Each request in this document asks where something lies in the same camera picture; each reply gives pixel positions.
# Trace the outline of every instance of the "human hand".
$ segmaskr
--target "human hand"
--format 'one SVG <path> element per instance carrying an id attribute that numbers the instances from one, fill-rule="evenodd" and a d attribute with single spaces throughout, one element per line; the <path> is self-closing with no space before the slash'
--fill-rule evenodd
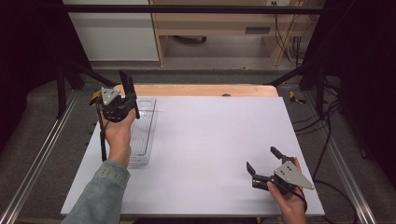
<path id="1" fill-rule="evenodd" d="M 296 165 L 296 167 L 301 171 L 300 163 L 298 162 L 297 158 L 295 158 L 294 160 L 294 165 Z M 306 223 L 303 200 L 291 193 L 282 195 L 279 189 L 270 181 L 267 182 L 267 186 L 271 195 L 279 205 L 280 211 L 282 213 L 282 218 L 285 223 Z M 302 189 L 295 188 L 294 192 L 303 196 Z"/>
<path id="2" fill-rule="evenodd" d="M 136 112 L 132 109 L 125 119 L 117 123 L 108 121 L 103 115 L 101 116 L 103 123 L 106 125 L 106 140 L 110 145 L 108 159 L 127 168 L 131 157 L 131 129 L 136 118 Z"/>

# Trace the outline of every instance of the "white tabletop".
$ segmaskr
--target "white tabletop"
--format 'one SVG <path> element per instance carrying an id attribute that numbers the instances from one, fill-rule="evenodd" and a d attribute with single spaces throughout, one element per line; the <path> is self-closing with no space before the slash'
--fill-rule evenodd
<path id="1" fill-rule="evenodd" d="M 280 97 L 166 96 L 150 162 L 130 170 L 122 214 L 137 217 L 268 217 L 280 211 L 269 192 L 251 187 L 248 161 L 259 175 L 281 165 L 276 147 L 309 171 Z M 101 165 L 99 127 L 62 209 L 67 215 Z M 323 216 L 315 190 L 305 189 L 309 216 Z"/>

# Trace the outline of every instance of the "black mechanical claw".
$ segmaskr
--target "black mechanical claw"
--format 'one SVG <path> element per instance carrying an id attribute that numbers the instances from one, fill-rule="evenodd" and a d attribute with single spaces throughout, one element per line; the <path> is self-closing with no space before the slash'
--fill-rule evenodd
<path id="1" fill-rule="evenodd" d="M 271 147 L 271 152 L 279 160 L 282 160 L 282 164 L 288 161 L 294 162 L 293 157 L 287 157 L 283 155 L 275 147 Z M 288 192 L 293 191 L 296 188 L 296 185 L 286 182 L 278 174 L 276 174 L 276 172 L 274 172 L 274 175 L 271 176 L 256 175 L 256 171 L 248 162 L 247 162 L 247 171 L 250 173 L 252 177 L 252 187 L 255 189 L 264 189 L 268 191 L 268 186 L 267 186 L 268 181 L 271 181 L 273 184 L 275 184 L 282 194 L 287 194 Z"/>
<path id="2" fill-rule="evenodd" d="M 121 97 L 120 91 L 114 89 L 101 89 L 101 94 L 96 101 L 96 109 L 100 124 L 100 139 L 102 149 L 102 161 L 106 157 L 106 126 L 102 121 L 101 111 L 105 119 L 111 122 L 120 122 L 128 116 L 129 111 L 136 111 L 136 118 L 140 119 L 139 108 L 137 107 L 137 96 L 134 91 L 134 81 L 126 73 L 120 71 L 122 87 L 125 91 L 125 97 Z"/>
<path id="3" fill-rule="evenodd" d="M 105 119 L 112 122 L 120 122 L 128 116 L 133 108 L 136 111 L 136 118 L 140 119 L 139 108 L 137 106 L 137 96 L 134 91 L 134 82 L 132 77 L 120 71 L 120 79 L 125 91 L 125 97 L 120 96 L 120 92 L 111 89 L 102 89 L 101 104 Z"/>

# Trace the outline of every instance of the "metal frame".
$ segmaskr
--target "metal frame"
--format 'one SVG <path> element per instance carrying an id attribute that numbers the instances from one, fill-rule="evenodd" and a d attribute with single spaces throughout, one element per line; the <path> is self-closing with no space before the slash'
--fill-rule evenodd
<path id="1" fill-rule="evenodd" d="M 40 175 L 41 170 L 43 169 L 44 164 L 50 155 L 50 152 L 52 151 L 52 148 L 55 145 L 56 140 L 58 139 L 59 134 L 61 133 L 62 128 L 64 127 L 64 124 L 67 121 L 77 98 L 78 91 L 72 91 L 72 94 L 68 99 L 68 107 L 65 109 L 64 114 L 60 118 L 56 119 L 55 123 L 53 124 L 46 141 L 35 157 L 35 161 L 30 167 L 11 202 L 8 204 L 6 210 L 0 216 L 0 223 L 11 224 L 17 219 L 17 216 L 20 213 L 27 197 L 29 196 L 29 193 L 32 190 L 38 176 Z"/>
<path id="2" fill-rule="evenodd" d="M 216 13 L 216 14 L 300 14 L 322 15 L 339 12 L 323 7 L 250 7 L 250 6 L 169 6 L 169 5 L 42 5 L 43 9 L 62 9 L 86 13 Z"/>

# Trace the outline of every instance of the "gray sleeve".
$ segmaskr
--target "gray sleeve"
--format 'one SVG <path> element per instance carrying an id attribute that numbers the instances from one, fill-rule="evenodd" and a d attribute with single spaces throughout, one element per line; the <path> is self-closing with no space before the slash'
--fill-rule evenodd
<path id="1" fill-rule="evenodd" d="M 119 223 L 129 177 L 128 170 L 123 166 L 105 161 L 63 223 Z"/>

